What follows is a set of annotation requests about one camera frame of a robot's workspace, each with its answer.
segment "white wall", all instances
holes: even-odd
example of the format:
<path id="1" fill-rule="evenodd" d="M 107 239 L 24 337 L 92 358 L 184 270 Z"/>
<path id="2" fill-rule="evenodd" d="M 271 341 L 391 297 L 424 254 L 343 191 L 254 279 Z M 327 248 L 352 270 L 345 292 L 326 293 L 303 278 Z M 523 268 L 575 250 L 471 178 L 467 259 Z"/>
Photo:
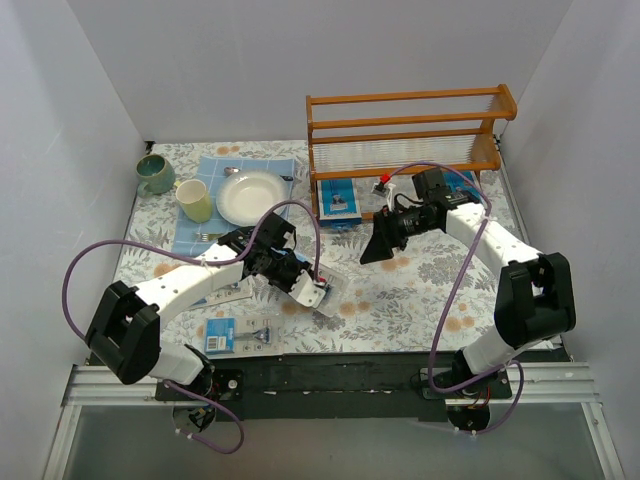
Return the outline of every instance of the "white wall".
<path id="1" fill-rule="evenodd" d="M 74 252 L 122 238 L 140 135 L 64 0 L 0 0 L 0 478 L 40 478 L 72 362 L 60 285 Z M 96 253 L 73 282 L 87 326 L 113 274 Z"/>
<path id="2" fill-rule="evenodd" d="M 575 0 L 503 137 L 536 246 L 571 262 L 576 330 L 627 478 L 640 478 L 640 4 Z"/>
<path id="3" fill-rule="evenodd" d="M 305 138 L 308 94 L 519 97 L 571 1 L 69 3 L 143 138 L 166 142 Z"/>

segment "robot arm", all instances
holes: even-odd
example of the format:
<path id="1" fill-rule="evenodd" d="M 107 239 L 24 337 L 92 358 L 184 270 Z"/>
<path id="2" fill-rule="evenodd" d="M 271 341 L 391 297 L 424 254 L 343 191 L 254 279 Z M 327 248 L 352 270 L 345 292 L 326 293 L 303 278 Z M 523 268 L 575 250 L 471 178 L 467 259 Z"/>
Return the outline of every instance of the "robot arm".
<path id="1" fill-rule="evenodd" d="M 124 384 L 150 375 L 206 395 L 213 373 L 209 360 L 189 345 L 160 340 L 160 332 L 176 315 L 213 291 L 252 275 L 265 276 L 307 307 L 317 308 L 329 288 L 326 282 L 314 280 L 309 262 L 285 248 L 295 228 L 275 214 L 262 223 L 242 261 L 204 266 L 205 261 L 236 258 L 252 233 L 253 227 L 247 227 L 220 237 L 198 257 L 203 266 L 182 266 L 134 287 L 122 282 L 110 285 L 85 336 L 89 348 Z"/>
<path id="2" fill-rule="evenodd" d="M 452 192 L 439 169 L 413 176 L 420 205 L 394 205 L 374 214 L 373 235 L 360 263 L 393 258 L 408 237 L 440 229 L 468 247 L 485 216 L 467 191 Z M 499 278 L 495 324 L 456 352 L 452 384 L 504 365 L 520 352 L 575 326 L 569 263 L 562 255 L 544 255 L 489 220 L 476 255 Z"/>

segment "yellow mug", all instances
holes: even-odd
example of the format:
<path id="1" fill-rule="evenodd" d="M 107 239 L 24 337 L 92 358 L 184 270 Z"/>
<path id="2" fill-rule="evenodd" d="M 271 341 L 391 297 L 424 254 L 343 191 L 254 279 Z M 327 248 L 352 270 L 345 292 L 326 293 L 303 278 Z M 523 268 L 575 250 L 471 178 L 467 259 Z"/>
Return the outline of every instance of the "yellow mug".
<path id="1" fill-rule="evenodd" d="M 196 223 L 204 223 L 211 218 L 213 202 L 207 186 L 202 180 L 192 178 L 176 182 L 176 200 L 184 213 Z"/>

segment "barcode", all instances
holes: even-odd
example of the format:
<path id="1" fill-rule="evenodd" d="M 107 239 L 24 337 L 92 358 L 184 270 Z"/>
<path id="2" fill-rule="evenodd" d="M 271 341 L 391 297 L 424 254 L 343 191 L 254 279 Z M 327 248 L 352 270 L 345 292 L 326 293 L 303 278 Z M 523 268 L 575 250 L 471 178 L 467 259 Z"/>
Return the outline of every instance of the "barcode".
<path id="1" fill-rule="evenodd" d="M 207 350 L 218 350 L 218 339 L 220 337 L 207 337 Z"/>
<path id="2" fill-rule="evenodd" d="M 207 337 L 207 351 L 225 350 L 227 348 L 227 337 Z"/>

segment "plate rim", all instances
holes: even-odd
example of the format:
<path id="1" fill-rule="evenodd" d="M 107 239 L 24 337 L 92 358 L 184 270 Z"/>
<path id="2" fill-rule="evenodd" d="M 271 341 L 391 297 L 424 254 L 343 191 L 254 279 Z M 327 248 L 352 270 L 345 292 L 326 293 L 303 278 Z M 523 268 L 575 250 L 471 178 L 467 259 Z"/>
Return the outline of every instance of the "plate rim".
<path id="1" fill-rule="evenodd" d="M 247 175 L 252 175 L 256 173 L 267 176 L 267 177 L 271 177 L 271 179 L 275 180 L 275 184 L 277 184 L 280 187 L 283 193 L 284 199 L 286 200 L 288 198 L 287 184 L 282 179 L 282 177 L 280 177 L 280 175 L 278 175 L 277 173 L 274 173 L 270 170 L 260 170 L 257 168 L 250 168 L 247 170 L 241 170 L 239 172 L 233 173 L 224 179 L 224 182 L 222 182 L 222 184 L 218 188 L 218 191 L 216 192 L 216 196 L 215 196 L 215 204 L 216 204 L 216 208 L 218 209 L 218 212 L 220 213 L 220 216 L 227 222 L 231 223 L 232 225 L 238 225 L 239 227 L 250 227 L 255 225 L 255 222 L 254 223 L 234 222 L 233 213 L 229 211 L 228 205 L 227 205 L 227 203 L 230 203 L 230 202 L 223 201 L 222 202 L 223 208 L 220 208 L 220 202 L 219 202 L 220 194 L 221 193 L 224 194 L 225 189 L 228 190 L 229 188 L 231 188 L 231 185 L 240 183 L 240 181 L 238 180 L 239 177 L 247 177 Z M 285 208 L 286 207 L 284 206 L 280 207 L 278 210 L 275 211 L 275 213 L 281 213 Z"/>

